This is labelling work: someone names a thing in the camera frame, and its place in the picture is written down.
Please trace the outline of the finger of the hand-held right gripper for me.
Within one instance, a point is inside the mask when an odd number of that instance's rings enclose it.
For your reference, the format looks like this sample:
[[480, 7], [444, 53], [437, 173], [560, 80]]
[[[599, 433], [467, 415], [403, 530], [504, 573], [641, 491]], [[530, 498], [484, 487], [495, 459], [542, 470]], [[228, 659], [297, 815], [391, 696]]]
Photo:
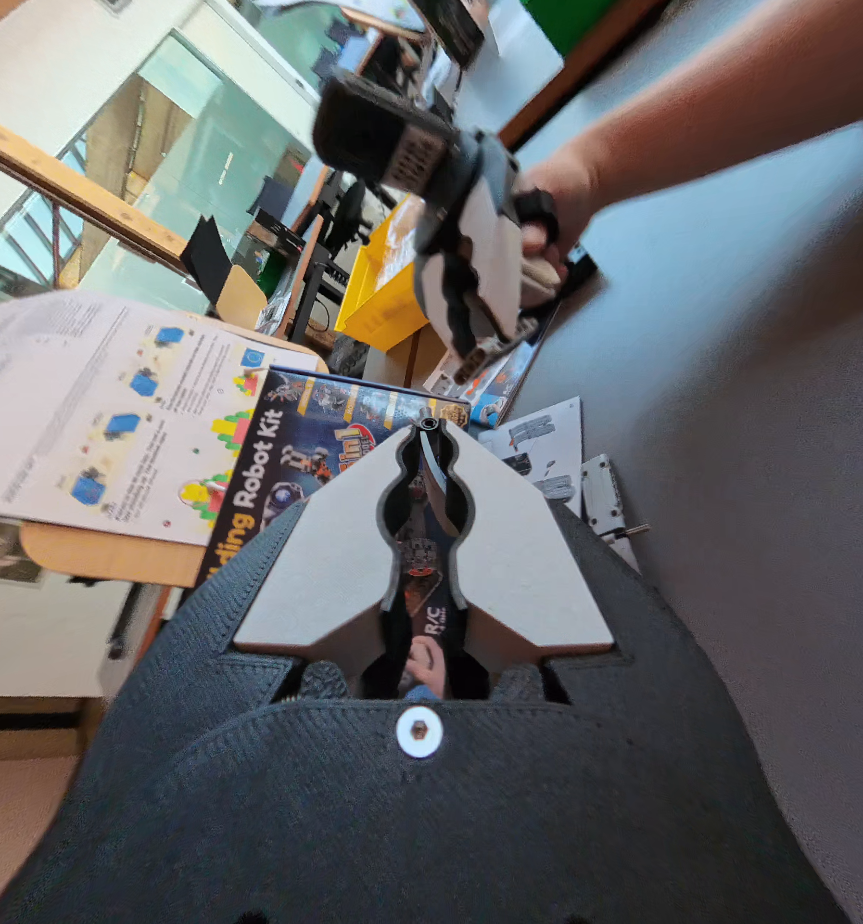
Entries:
[[418, 251], [414, 260], [416, 299], [450, 352], [464, 361], [476, 349], [476, 296], [479, 277], [471, 265], [472, 244], [434, 253]]
[[493, 334], [512, 341], [517, 335], [521, 300], [520, 225], [498, 211], [490, 190], [473, 190], [459, 229], [470, 240], [470, 268], [477, 276], [476, 301], [469, 303], [468, 319], [459, 328], [459, 347], [473, 348]]

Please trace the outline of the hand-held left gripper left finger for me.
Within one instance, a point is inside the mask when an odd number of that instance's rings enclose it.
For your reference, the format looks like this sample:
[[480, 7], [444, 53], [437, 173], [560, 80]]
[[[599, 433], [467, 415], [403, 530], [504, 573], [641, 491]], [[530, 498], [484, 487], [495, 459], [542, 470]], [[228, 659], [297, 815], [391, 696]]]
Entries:
[[347, 677], [384, 653], [381, 607], [398, 569], [381, 510], [413, 436], [404, 427], [310, 497], [233, 638], [238, 650], [330, 661]]

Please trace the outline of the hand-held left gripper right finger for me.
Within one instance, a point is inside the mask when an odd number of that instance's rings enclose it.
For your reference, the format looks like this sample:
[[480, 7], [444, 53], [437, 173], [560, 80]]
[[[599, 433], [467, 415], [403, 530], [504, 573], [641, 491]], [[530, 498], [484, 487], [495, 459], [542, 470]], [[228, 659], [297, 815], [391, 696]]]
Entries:
[[452, 424], [442, 426], [448, 573], [463, 649], [492, 674], [614, 639], [544, 496]]

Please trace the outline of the small grey connector piece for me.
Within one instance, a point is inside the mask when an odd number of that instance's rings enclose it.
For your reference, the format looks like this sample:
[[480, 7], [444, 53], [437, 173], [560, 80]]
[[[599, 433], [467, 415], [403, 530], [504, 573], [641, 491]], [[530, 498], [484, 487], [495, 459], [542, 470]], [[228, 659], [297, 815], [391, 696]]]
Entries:
[[457, 365], [452, 375], [454, 384], [463, 386], [476, 378], [480, 372], [507, 357], [522, 343], [530, 341], [541, 330], [541, 327], [541, 319], [533, 316], [521, 317], [514, 337], [506, 340], [498, 334], [492, 334], [479, 339], [470, 353]]

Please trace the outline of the grey hinged panel assembly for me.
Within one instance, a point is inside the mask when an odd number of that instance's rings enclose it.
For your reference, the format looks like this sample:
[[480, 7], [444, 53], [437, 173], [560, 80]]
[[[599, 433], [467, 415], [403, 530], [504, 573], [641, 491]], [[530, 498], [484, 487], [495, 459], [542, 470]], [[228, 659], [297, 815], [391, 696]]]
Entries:
[[610, 456], [599, 454], [584, 462], [580, 468], [584, 520], [613, 552], [633, 571], [641, 573], [633, 549], [633, 538], [650, 531], [647, 523], [628, 526]]

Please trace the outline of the person's right forearm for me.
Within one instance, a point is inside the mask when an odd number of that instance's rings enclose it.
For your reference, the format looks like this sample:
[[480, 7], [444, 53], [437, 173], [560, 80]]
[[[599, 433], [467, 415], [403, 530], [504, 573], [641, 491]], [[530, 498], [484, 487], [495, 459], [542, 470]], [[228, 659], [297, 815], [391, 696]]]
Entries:
[[763, 2], [584, 133], [589, 213], [863, 121], [863, 1]]

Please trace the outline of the grey desk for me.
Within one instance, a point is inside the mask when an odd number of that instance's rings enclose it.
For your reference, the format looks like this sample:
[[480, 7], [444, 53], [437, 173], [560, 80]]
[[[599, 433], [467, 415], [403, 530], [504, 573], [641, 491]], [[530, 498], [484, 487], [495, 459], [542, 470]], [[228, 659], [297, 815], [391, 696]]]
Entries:
[[580, 397], [644, 575], [863, 922], [863, 124], [614, 205], [512, 415]]

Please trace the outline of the person's right hand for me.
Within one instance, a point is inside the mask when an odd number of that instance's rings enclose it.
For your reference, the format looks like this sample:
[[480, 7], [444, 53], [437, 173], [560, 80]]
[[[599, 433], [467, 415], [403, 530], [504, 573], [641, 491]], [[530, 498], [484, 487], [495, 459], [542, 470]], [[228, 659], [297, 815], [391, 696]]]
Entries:
[[564, 259], [600, 208], [594, 154], [588, 145], [569, 141], [521, 174], [516, 184], [517, 192], [540, 190], [553, 198], [559, 228], [556, 241], [548, 242], [542, 225], [523, 225], [522, 250], [526, 257], [548, 261], [562, 282], [568, 275]]

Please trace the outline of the yellow plastic bin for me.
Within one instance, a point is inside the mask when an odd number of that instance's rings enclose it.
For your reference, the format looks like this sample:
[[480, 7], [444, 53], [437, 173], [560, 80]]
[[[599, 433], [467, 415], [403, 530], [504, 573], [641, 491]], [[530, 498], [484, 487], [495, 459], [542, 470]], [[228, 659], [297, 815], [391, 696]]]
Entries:
[[424, 206], [407, 195], [359, 248], [335, 321], [337, 333], [387, 353], [428, 323], [414, 291]]

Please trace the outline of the black office chair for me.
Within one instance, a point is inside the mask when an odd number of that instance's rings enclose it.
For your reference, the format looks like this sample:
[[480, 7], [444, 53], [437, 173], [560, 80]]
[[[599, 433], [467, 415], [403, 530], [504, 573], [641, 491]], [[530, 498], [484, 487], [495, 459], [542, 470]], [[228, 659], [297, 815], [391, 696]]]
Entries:
[[367, 191], [367, 184], [358, 179], [339, 199], [329, 231], [322, 242], [332, 260], [335, 260], [352, 241], [358, 239], [365, 243], [369, 240], [372, 224], [363, 217]]

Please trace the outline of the open instruction booklet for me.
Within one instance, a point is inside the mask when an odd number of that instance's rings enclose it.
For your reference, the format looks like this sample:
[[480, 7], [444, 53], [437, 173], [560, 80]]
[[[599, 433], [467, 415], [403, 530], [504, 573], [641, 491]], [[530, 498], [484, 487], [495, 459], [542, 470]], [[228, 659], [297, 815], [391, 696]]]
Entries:
[[485, 432], [478, 442], [536, 487], [546, 499], [582, 515], [582, 407], [579, 397]]

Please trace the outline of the blue leaflet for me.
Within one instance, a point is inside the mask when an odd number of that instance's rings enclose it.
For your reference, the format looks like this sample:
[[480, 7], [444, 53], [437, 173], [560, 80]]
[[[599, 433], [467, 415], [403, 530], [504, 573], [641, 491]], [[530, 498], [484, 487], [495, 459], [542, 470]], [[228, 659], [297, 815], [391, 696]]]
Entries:
[[471, 423], [494, 429], [507, 417], [559, 307], [559, 303], [554, 302], [537, 313], [533, 334], [471, 380], [464, 392], [464, 398], [470, 402]]

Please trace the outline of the blue robot kit box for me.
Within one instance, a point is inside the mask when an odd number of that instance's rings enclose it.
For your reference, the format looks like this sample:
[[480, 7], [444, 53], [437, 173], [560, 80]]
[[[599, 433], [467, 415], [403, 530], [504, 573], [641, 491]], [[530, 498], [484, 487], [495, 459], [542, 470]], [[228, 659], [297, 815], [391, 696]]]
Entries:
[[[194, 588], [237, 561], [294, 504], [345, 478], [395, 433], [410, 426], [421, 430], [426, 419], [465, 430], [470, 416], [463, 398], [271, 368], [228, 486], [216, 495], [213, 533]], [[444, 636], [455, 621], [445, 586], [454, 541], [433, 509], [430, 463], [418, 460], [415, 469], [400, 490], [404, 514], [392, 531], [397, 590], [410, 624], [398, 690], [417, 698], [417, 688], [440, 699], [447, 687]]]

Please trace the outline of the beige cardboard sheet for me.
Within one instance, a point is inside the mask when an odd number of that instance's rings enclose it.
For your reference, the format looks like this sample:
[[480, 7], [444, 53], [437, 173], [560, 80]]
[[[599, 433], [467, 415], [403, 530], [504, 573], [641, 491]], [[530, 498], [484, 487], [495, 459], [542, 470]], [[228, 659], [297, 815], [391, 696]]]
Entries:
[[239, 265], [232, 265], [214, 302], [218, 318], [247, 331], [255, 331], [268, 298], [253, 278]]

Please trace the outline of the green storage bin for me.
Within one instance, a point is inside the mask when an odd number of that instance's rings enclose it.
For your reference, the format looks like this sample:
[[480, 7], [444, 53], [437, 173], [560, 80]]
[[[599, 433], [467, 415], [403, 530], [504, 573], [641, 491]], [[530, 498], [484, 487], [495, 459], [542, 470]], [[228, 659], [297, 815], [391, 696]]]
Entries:
[[553, 48], [566, 58], [617, 1], [522, 1]]

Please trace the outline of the black flat panel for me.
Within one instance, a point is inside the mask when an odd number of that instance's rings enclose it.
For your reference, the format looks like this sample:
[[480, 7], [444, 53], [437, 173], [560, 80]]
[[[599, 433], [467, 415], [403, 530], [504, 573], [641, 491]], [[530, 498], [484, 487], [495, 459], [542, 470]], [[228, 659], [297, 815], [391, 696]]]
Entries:
[[217, 306], [233, 264], [212, 216], [198, 218], [180, 260], [209, 304]]

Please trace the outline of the white printed instruction sheet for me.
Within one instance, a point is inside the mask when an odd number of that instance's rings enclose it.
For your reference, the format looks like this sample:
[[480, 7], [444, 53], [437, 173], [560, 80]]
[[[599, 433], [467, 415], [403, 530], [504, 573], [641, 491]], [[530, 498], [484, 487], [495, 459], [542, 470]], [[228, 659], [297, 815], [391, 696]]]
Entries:
[[113, 297], [0, 306], [0, 516], [206, 547], [278, 352]]

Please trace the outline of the wooden beam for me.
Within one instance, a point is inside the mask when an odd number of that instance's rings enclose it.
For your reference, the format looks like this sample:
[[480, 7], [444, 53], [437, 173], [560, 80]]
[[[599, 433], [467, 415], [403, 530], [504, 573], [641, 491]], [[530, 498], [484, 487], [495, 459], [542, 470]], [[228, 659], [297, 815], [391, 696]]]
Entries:
[[143, 259], [188, 275], [181, 260], [185, 238], [1, 125], [0, 173], [79, 215]]

